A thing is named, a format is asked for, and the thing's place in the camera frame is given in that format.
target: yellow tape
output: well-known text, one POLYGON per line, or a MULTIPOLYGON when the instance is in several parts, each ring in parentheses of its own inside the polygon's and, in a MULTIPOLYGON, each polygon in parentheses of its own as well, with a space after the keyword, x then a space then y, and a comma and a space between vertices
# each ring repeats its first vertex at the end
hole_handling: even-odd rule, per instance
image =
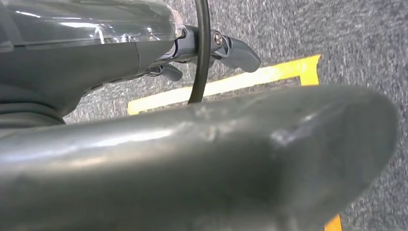
POLYGON ((324 231, 342 231, 342 222, 340 220, 340 215, 337 215, 333 220, 331 220, 324 227, 324 231))
MULTIPOLYGON (((320 55, 315 55, 304 59, 260 68, 254 73, 243 73, 211 82, 205 87, 204 96, 220 94, 293 77, 300 77, 302 85, 316 85, 319 84, 317 74, 319 58, 320 55)), ((188 100, 190 93, 191 87, 162 92, 129 102, 127 110, 130 115, 135 115, 142 111, 184 102, 188 100)))

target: dark gray metal tube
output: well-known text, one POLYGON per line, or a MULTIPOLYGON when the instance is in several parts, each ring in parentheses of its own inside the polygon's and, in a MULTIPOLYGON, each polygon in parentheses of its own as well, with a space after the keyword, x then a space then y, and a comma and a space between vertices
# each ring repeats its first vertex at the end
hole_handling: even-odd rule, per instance
POLYGON ((315 231, 389 161, 358 87, 272 90, 0 139, 2 231, 315 231))

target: gray carpet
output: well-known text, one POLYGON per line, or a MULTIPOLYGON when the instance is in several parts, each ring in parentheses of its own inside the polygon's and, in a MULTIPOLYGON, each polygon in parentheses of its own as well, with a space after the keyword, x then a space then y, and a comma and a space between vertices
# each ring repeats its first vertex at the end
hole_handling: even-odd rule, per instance
MULTIPOLYGON (((168 0, 196 25, 193 0, 168 0)), ((345 231, 408 230, 408 1, 406 0, 210 0, 213 28, 242 39, 263 66, 322 54, 322 84, 363 85, 388 95, 399 109, 400 142, 395 158, 370 190, 342 213, 345 231)), ((131 100, 192 84, 194 66, 173 83, 144 77, 105 87, 84 98, 66 117, 76 123, 123 116, 131 100)), ((221 65, 209 81, 239 73, 221 65)), ((213 98, 245 94, 296 79, 213 98)))

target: bolt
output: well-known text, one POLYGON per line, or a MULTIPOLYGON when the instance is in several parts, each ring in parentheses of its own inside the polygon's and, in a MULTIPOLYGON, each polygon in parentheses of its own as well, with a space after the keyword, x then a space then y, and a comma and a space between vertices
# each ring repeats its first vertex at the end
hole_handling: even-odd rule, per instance
POLYGON ((222 35, 219 32, 215 32, 214 35, 214 42, 216 45, 221 46, 222 45, 222 35))

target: brake cable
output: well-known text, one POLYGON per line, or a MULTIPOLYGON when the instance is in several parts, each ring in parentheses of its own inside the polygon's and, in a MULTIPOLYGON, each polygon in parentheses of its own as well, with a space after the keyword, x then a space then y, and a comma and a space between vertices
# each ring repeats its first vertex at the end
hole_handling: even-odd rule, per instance
POLYGON ((188 103, 199 103, 203 100, 207 84, 208 69, 210 68, 211 23, 208 0, 195 0, 197 21, 199 28, 198 61, 195 71, 194 84, 188 103))

